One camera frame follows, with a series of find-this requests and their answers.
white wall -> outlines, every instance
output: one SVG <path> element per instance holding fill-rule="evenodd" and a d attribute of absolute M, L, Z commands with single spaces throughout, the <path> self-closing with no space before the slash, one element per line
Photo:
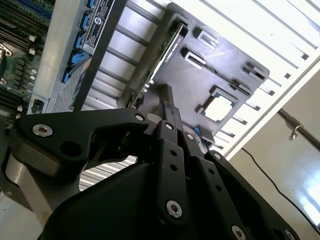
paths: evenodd
<path fill-rule="evenodd" d="M 304 127 L 320 139 L 320 72 L 318 72 L 285 106 Z M 275 115 L 245 146 L 258 164 L 275 181 L 280 190 L 316 223 L 320 223 L 320 152 L 302 136 L 288 141 L 291 131 Z M 320 237 L 301 214 L 278 192 L 240 150 L 230 163 L 295 229 L 302 240 Z"/>

black cable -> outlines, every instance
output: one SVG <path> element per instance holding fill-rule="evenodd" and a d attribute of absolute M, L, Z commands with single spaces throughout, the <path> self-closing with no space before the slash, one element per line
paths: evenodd
<path fill-rule="evenodd" d="M 311 225 L 311 227 L 316 231 L 316 233 L 320 236 L 320 232 L 317 228 L 317 226 L 308 218 L 308 216 L 293 202 L 291 201 L 286 195 L 284 195 L 278 188 L 278 186 L 275 184 L 275 182 L 268 176 L 268 174 L 266 174 L 266 172 L 259 166 L 259 164 L 256 162 L 254 156 L 252 156 L 252 154 L 250 152 L 248 152 L 247 150 L 245 150 L 244 148 L 242 148 L 242 150 L 247 153 L 253 160 L 254 164 L 260 169 L 260 171 L 266 176 L 267 179 L 269 179 L 269 181 L 273 184 L 273 186 L 275 187 L 275 189 L 277 190 L 277 192 L 284 197 L 289 203 L 291 203 L 300 213 L 302 216 L 304 216 L 304 218 L 308 221 L 308 223 Z"/>

blue connector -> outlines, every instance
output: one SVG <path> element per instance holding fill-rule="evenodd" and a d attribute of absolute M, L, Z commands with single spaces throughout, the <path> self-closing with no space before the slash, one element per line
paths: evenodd
<path fill-rule="evenodd" d="M 98 2 L 97 0 L 88 0 L 88 3 L 86 6 L 90 9 L 93 9 L 94 7 L 96 7 L 97 2 Z"/>
<path fill-rule="evenodd" d="M 202 138 L 202 133 L 201 133 L 200 126 L 195 126 L 195 127 L 193 128 L 193 130 L 194 130 L 195 133 L 204 141 L 204 144 L 205 144 L 205 146 L 207 147 L 207 149 L 209 149 L 209 148 L 213 145 L 212 142 L 209 142 L 209 141 L 207 141 L 207 140 L 205 140 L 205 139 Z"/>
<path fill-rule="evenodd" d="M 88 53 L 85 51 L 80 51 L 78 53 L 75 53 L 71 55 L 70 63 L 71 64 L 78 64 L 82 62 L 86 57 L 88 56 Z"/>
<path fill-rule="evenodd" d="M 87 29 L 89 27 L 92 15 L 93 15 L 92 11 L 88 10 L 88 11 L 84 12 L 83 19 L 82 19 L 81 24 L 80 24 L 80 28 L 82 30 L 85 30 L 85 29 Z"/>
<path fill-rule="evenodd" d="M 85 38 L 86 38 L 86 32 L 84 32 L 84 31 L 78 32 L 78 34 L 75 38 L 74 47 L 76 49 L 81 49 L 84 44 Z"/>
<path fill-rule="evenodd" d="M 64 72 L 64 75 L 62 77 L 62 82 L 65 84 L 68 82 L 68 80 L 71 78 L 71 69 L 70 67 L 68 67 L 65 72 Z"/>

blue ram slot latch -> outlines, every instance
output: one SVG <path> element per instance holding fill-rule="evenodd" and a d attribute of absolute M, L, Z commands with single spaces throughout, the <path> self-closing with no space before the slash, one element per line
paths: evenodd
<path fill-rule="evenodd" d="M 76 53 L 72 56 L 71 63 L 78 64 L 81 61 L 83 61 L 87 56 L 88 56 L 88 53 L 84 51 Z"/>
<path fill-rule="evenodd" d="M 88 0 L 88 4 L 86 5 L 88 8 L 93 8 L 96 6 L 97 0 Z"/>
<path fill-rule="evenodd" d="M 68 80 L 71 78 L 71 70 L 72 70 L 72 67 L 68 67 L 65 72 L 64 72 L 64 75 L 62 77 L 62 82 L 65 84 L 68 82 Z"/>
<path fill-rule="evenodd" d="M 84 12 L 84 15 L 83 15 L 83 18 L 82 18 L 82 21 L 81 21 L 81 24 L 80 24 L 80 28 L 82 30 L 85 30 L 87 27 L 89 27 L 90 25 L 90 18 L 91 16 L 93 15 L 94 13 L 90 10 L 88 11 L 85 11 Z"/>
<path fill-rule="evenodd" d="M 81 47 L 82 45 L 82 40 L 84 39 L 83 36 L 78 36 L 77 39 L 76 39 L 76 42 L 75 42 L 75 47 L 78 49 Z"/>

bolt hole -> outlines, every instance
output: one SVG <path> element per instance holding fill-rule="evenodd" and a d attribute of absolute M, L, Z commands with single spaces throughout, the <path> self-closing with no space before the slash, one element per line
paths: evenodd
<path fill-rule="evenodd" d="M 279 229 L 274 228 L 273 232 L 274 232 L 274 234 L 275 234 L 277 239 L 279 239 L 279 240 L 285 240 L 286 239 L 285 236 L 283 235 L 283 233 Z"/>
<path fill-rule="evenodd" d="M 46 128 L 46 127 L 39 127 L 39 129 L 38 129 L 38 131 L 40 132 L 40 133 L 47 133 L 48 132 L 48 129 Z"/>
<path fill-rule="evenodd" d="M 178 207 L 174 204 L 171 205 L 171 209 L 172 211 L 174 211 L 175 213 L 177 213 L 179 211 Z"/>
<path fill-rule="evenodd" d="M 239 230 L 236 230 L 235 232 L 240 238 L 242 237 L 242 233 Z"/>
<path fill-rule="evenodd" d="M 175 151 L 173 151 L 173 150 L 171 150 L 170 153 L 171 153 L 172 156 L 177 156 L 177 153 Z"/>
<path fill-rule="evenodd" d="M 178 170 L 177 166 L 174 165 L 174 164 L 170 164 L 170 168 L 172 169 L 172 171 L 177 171 Z"/>
<path fill-rule="evenodd" d="M 222 192 L 222 188 L 219 185 L 216 185 L 215 188 L 219 191 Z"/>
<path fill-rule="evenodd" d="M 73 141 L 65 141 L 60 146 L 61 152 L 68 157 L 78 157 L 82 153 L 81 146 Z"/>

